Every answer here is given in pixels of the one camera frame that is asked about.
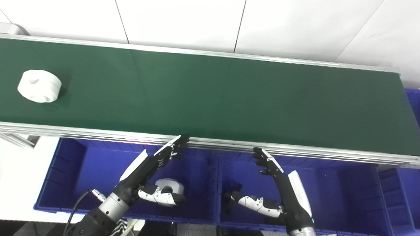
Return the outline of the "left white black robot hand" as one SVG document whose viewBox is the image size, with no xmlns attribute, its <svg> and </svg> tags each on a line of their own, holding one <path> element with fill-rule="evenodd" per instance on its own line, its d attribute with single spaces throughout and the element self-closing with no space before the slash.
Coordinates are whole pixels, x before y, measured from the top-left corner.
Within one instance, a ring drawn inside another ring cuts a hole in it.
<svg viewBox="0 0 420 236">
<path fill-rule="evenodd" d="M 146 151 L 143 151 L 126 169 L 112 193 L 129 207 L 133 206 L 139 198 L 167 205 L 184 204 L 186 197 L 182 194 L 148 184 L 147 181 L 172 159 L 183 158 L 183 154 L 179 154 L 178 151 L 186 149 L 189 141 L 190 135 L 185 133 L 170 140 L 153 155 L 148 155 Z"/>
</svg>

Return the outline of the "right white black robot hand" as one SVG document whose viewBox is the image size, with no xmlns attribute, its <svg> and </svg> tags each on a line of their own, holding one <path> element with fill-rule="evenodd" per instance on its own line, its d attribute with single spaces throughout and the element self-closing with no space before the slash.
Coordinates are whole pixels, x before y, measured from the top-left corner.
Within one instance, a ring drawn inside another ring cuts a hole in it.
<svg viewBox="0 0 420 236">
<path fill-rule="evenodd" d="M 234 205 L 239 204 L 283 224 L 290 236 L 315 236 L 311 206 L 298 172 L 286 174 L 275 158 L 260 147 L 253 148 L 253 157 L 256 165 L 261 166 L 260 174 L 274 179 L 281 200 L 245 195 L 238 184 L 224 193 L 225 213 L 230 214 Z"/>
</svg>

